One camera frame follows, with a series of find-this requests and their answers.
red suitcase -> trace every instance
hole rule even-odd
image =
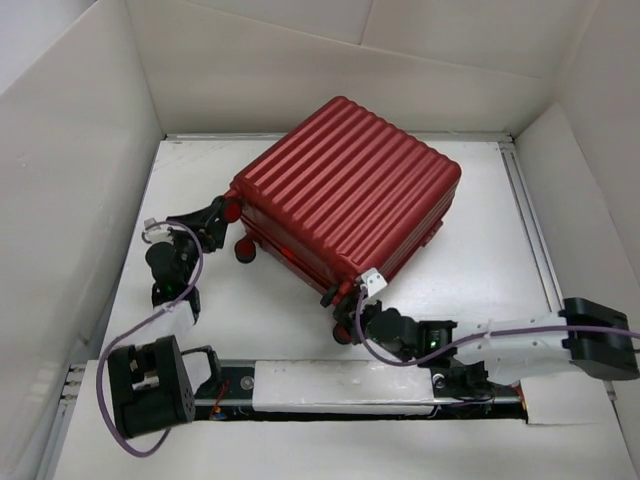
[[[457,163],[345,97],[336,97],[239,172],[227,197],[247,235],[338,305],[375,268],[387,281],[442,225]]]

table surface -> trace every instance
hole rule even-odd
[[[233,174],[275,140],[167,140],[132,237],[105,342],[149,315],[151,274],[140,240],[149,217],[186,213],[224,193]],[[383,292],[418,319],[507,320],[548,311],[547,298],[498,144],[429,141],[463,178],[444,227]],[[205,260],[202,314],[181,343],[210,344],[222,359],[369,360],[331,337],[320,295],[259,251],[240,265],[228,246]],[[100,419],[90,363],[56,479],[92,478],[636,478],[599,382],[582,374],[524,384],[533,423],[500,421],[195,422],[174,429],[160,453],[128,457]],[[108,391],[108,382],[103,380]],[[136,439],[150,446],[157,435]]]

wire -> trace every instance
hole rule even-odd
[[[209,418],[213,417],[217,413],[216,409],[218,408],[218,404],[220,403],[220,400],[222,400],[222,397],[224,397],[224,394],[227,393],[227,390],[229,390],[229,380],[227,380],[222,386],[222,390],[220,390],[220,394],[218,395],[218,398],[216,398],[216,403],[213,404],[213,408],[211,409],[211,412],[209,412]]]
[[[515,335],[530,335],[534,333],[547,333],[547,332],[592,332],[592,333],[608,333],[613,335],[622,335],[625,337],[631,337],[640,339],[640,332],[633,332],[630,330],[622,330],[619,328],[613,327],[595,327],[590,325],[549,325],[546,327],[530,327],[530,328],[511,328],[507,330],[499,330],[496,332],[480,332],[474,333],[471,335],[467,335],[466,337],[459,338],[454,340],[453,342],[445,345],[442,348],[434,350],[428,355],[424,357],[416,358],[414,360],[409,360],[408,362],[402,362],[398,360],[389,360],[388,358],[383,357],[378,352],[376,352],[373,347],[369,344],[369,341],[365,338],[364,331],[362,329],[362,324],[360,322],[360,312],[362,311],[362,305],[364,303],[364,299],[366,296],[365,290],[360,292],[360,296],[358,297],[358,303],[356,304],[356,313],[355,313],[355,323],[356,323],[356,332],[358,333],[358,338],[362,342],[364,348],[376,359],[382,363],[387,365],[392,365],[394,367],[413,367],[414,365],[420,365],[421,363],[426,363],[434,358],[438,358],[449,350],[459,347],[461,345],[466,345],[468,343],[473,343],[477,340],[480,340],[485,337],[511,337]]]
[[[167,436],[169,435],[169,432],[171,431],[171,429],[168,428],[167,430],[165,430],[164,433],[162,434],[162,437],[160,437],[160,440],[158,440],[158,443],[156,443],[153,447],[151,447],[149,450],[146,450],[146,451],[136,450],[131,445],[129,445],[129,443],[124,439],[122,435],[120,435],[120,432],[118,432],[118,429],[114,425],[113,420],[111,420],[111,417],[109,416],[109,409],[107,408],[107,404],[104,399],[104,387],[102,385],[102,380],[104,377],[104,367],[107,362],[107,357],[109,356],[113,348],[118,343],[120,343],[125,338],[132,335],[133,333],[137,332],[145,325],[148,325],[154,320],[157,320],[162,315],[167,313],[167,311],[170,311],[178,303],[184,300],[186,296],[189,295],[189,293],[191,293],[191,291],[195,288],[196,283],[198,282],[198,279],[200,278],[200,275],[202,274],[202,269],[204,267],[204,254],[202,252],[202,245],[200,245],[200,241],[198,240],[198,237],[196,236],[195,233],[193,233],[193,231],[190,228],[186,227],[185,225],[182,225],[179,222],[175,222],[173,220],[165,220],[163,222],[154,223],[153,225],[148,225],[146,227],[146,230],[149,230],[150,228],[154,228],[154,227],[160,227],[163,225],[169,225],[172,227],[181,228],[182,230],[187,232],[187,234],[189,234],[191,239],[196,244],[196,249],[198,250],[198,266],[195,273],[193,274],[191,283],[187,285],[187,288],[185,288],[185,290],[180,295],[178,295],[178,297],[174,301],[169,303],[163,309],[158,310],[157,312],[154,312],[151,316],[144,319],[135,327],[127,330],[123,334],[118,335],[116,338],[114,338],[102,351],[102,354],[100,355],[100,358],[98,360],[98,368],[96,371],[96,395],[98,397],[98,408],[100,409],[100,414],[102,415],[102,419],[104,420],[104,423],[106,424],[107,429],[111,433],[111,436],[118,443],[118,445],[120,445],[127,453],[138,458],[144,458],[144,457],[153,455],[164,443],[164,441],[167,439]]]

suitcase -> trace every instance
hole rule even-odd
[[[226,196],[241,200],[246,229],[236,258],[251,262],[258,244],[279,259],[337,307],[350,341],[356,281],[371,269],[395,277],[442,225],[460,176],[454,161],[336,97],[233,179]]]

purple cable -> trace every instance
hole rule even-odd
[[[202,245],[200,245],[200,241],[198,240],[198,237],[196,236],[195,233],[193,233],[193,231],[190,228],[182,225],[179,222],[174,222],[173,220],[166,220],[164,222],[157,222],[157,223],[154,223],[153,225],[149,225],[146,228],[146,230],[153,227],[160,227],[163,225],[169,225],[169,226],[183,229],[185,232],[189,234],[191,239],[196,244],[196,249],[198,250],[198,268],[196,269],[193,275],[193,279],[191,280],[191,283],[187,285],[187,288],[184,290],[184,292],[178,295],[178,297],[173,302],[169,303],[169,305],[167,305],[165,308],[163,308],[162,310],[158,310],[157,312],[152,314],[150,317],[146,318],[145,320],[137,324],[135,327],[131,328],[130,330],[127,330],[122,335],[118,335],[116,338],[114,338],[105,347],[102,354],[100,355],[100,359],[98,360],[98,368],[96,371],[96,394],[98,396],[98,408],[100,409],[100,414],[102,415],[102,419],[104,420],[104,423],[107,425],[107,428],[111,433],[111,436],[115,439],[116,442],[118,442],[118,445],[120,445],[127,453],[138,458],[144,458],[144,457],[153,455],[164,443],[164,441],[167,439],[167,436],[169,435],[169,432],[171,431],[171,429],[168,428],[167,430],[165,430],[164,433],[162,434],[162,437],[160,437],[160,440],[158,440],[158,443],[156,443],[153,447],[151,447],[149,450],[146,450],[146,451],[136,450],[135,448],[133,448],[131,445],[127,443],[124,437],[120,435],[120,432],[118,432],[118,429],[116,428],[113,421],[111,420],[111,417],[109,416],[109,410],[107,408],[107,403],[104,399],[104,388],[102,387],[102,377],[104,376],[104,367],[107,362],[107,357],[109,356],[109,353],[111,353],[111,350],[113,350],[113,347],[115,347],[122,340],[127,338],[129,335],[137,332],[145,325],[148,325],[154,320],[157,320],[162,315],[164,315],[167,312],[167,310],[175,307],[178,303],[184,300],[185,297],[189,295],[191,290],[193,290],[193,288],[196,286],[196,283],[198,282],[198,279],[200,278],[200,275],[202,274],[202,269],[204,267],[204,254],[202,252]]]
[[[433,360],[434,358],[439,357],[443,353],[451,350],[452,348],[459,347],[461,345],[465,345],[467,343],[475,342],[476,340],[480,340],[487,335],[487,332],[474,333],[472,335],[467,335],[466,337],[459,338],[454,340],[448,345],[445,345],[438,350],[431,352],[424,357],[416,358],[414,360],[409,360],[408,362],[402,362],[399,360],[389,360],[378,352],[376,352],[373,347],[369,344],[367,339],[364,336],[364,331],[362,330],[362,324],[360,323],[360,312],[362,311],[362,304],[364,303],[364,299],[366,296],[366,292],[362,290],[360,292],[360,296],[358,297],[358,303],[356,304],[356,331],[358,332],[358,338],[364,345],[364,348],[368,350],[368,352],[376,359],[381,361],[382,363],[386,363],[387,365],[392,365],[394,367],[413,367],[414,365],[419,365],[421,363],[428,362]],[[625,337],[632,337],[640,339],[640,332],[631,332],[629,330],[621,330],[619,328],[613,327],[592,327],[588,325],[549,325],[546,327],[531,327],[531,328],[512,328],[508,330],[500,330],[497,332],[489,332],[488,335],[490,337],[510,337],[514,335],[529,335],[533,333],[546,333],[546,332],[593,332],[593,333],[610,333],[614,335],[623,335]]]

